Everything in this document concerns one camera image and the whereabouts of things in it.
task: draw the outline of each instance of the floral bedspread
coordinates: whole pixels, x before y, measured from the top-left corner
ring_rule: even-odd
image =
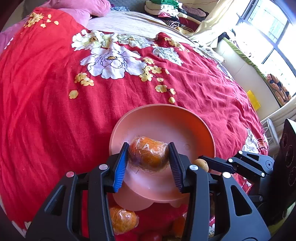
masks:
[[[36,8],[3,51],[0,69],[0,195],[23,234],[67,171],[88,172],[105,162],[113,127],[138,106],[193,111],[211,130],[221,158],[241,149],[267,154],[259,119],[219,57],[165,33],[146,39],[89,31],[65,12]],[[248,191],[247,180],[237,180]],[[186,209],[153,204],[117,240],[165,233]]]

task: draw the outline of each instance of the window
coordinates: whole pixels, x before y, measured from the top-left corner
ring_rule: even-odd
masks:
[[[235,26],[242,51],[265,75],[273,74],[296,94],[296,29],[270,0],[241,0]]]

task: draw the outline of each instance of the orange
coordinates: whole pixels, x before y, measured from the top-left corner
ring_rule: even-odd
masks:
[[[150,171],[159,171],[168,163],[168,145],[148,137],[135,138],[129,153],[134,165]]]
[[[138,225],[138,218],[133,211],[120,206],[110,208],[110,217],[115,234],[124,234]]]
[[[176,238],[182,238],[185,227],[185,218],[183,216],[176,219],[173,223],[173,233]]]

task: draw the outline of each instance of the folded clothes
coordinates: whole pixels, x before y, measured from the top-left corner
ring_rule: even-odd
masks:
[[[174,8],[178,8],[179,7],[179,3],[175,0],[151,0],[151,2],[156,3],[156,4],[169,4],[169,5],[173,5]]]
[[[179,22],[179,18],[176,18],[176,17],[157,17],[158,19],[164,21],[175,21],[175,22]]]
[[[181,8],[178,8],[178,12],[181,12],[181,13],[187,14],[187,12],[186,12],[184,9],[181,9]]]
[[[162,12],[166,12],[167,14],[169,14],[170,16],[177,16],[179,14],[178,10],[177,9],[168,9],[168,10],[151,10],[149,9],[146,5],[145,5],[145,11],[149,14],[152,14],[152,15],[159,15],[161,14]]]
[[[194,31],[184,25],[180,25],[179,27],[175,28],[175,30],[179,31],[180,33],[186,35],[186,34],[189,34],[189,33],[194,33]]]
[[[178,4],[179,4],[178,8],[181,8],[181,9],[183,9],[183,7],[182,7],[183,3],[181,3],[181,2],[178,2]]]
[[[201,10],[201,11],[203,11],[204,13],[205,13],[205,17],[207,17],[208,15],[209,15],[209,13],[208,12],[206,12],[206,11],[204,11],[204,10],[202,10],[201,8],[197,8],[197,9],[199,9],[199,10]]]
[[[187,15],[194,18],[194,19],[196,19],[196,20],[198,20],[198,21],[200,21],[200,22],[206,19],[206,17],[199,17],[199,16],[197,16],[195,14],[192,14],[192,13],[189,13],[189,12],[187,12]]]
[[[196,20],[195,18],[190,17],[190,16],[188,16],[188,15],[186,15],[186,14],[183,14],[183,13],[181,13],[181,12],[179,12],[178,17],[179,17],[179,18],[186,18],[186,19],[188,19],[188,20],[190,20],[190,21],[192,21],[192,22],[197,23],[198,25],[200,25],[200,23],[201,23],[200,21]]]
[[[205,12],[200,10],[200,9],[189,7],[189,6],[186,6],[186,5],[183,6],[183,9],[187,13],[192,13],[192,14],[195,14],[195,15],[197,15],[199,17],[205,17]]]
[[[159,18],[170,18],[171,15],[167,14],[166,12],[162,12],[161,14],[158,15]]]
[[[167,26],[172,28],[177,28],[180,26],[180,23],[177,21],[170,21],[170,20],[162,20]]]
[[[181,24],[183,24],[183,25],[189,27],[190,29],[192,29],[193,32],[195,32],[197,30],[198,26],[199,26],[198,23],[193,22],[193,21],[191,21],[191,20],[189,20],[187,18],[179,18],[179,21],[180,21]]]
[[[145,2],[145,5],[151,9],[151,10],[168,10],[168,9],[174,9],[174,6],[173,5],[169,5],[169,4],[156,4],[156,3],[153,3],[149,0],[147,0]]]

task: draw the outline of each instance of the pink bowl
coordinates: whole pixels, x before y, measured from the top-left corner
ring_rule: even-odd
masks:
[[[124,142],[131,143],[139,136],[174,142],[178,152],[190,161],[200,155],[215,157],[215,144],[207,125],[193,112],[175,105],[151,104],[126,113],[112,131],[110,155],[119,153]],[[176,188],[170,167],[151,174],[128,164],[123,185],[113,196],[118,205],[133,211],[154,202],[174,207],[188,202],[188,195]]]

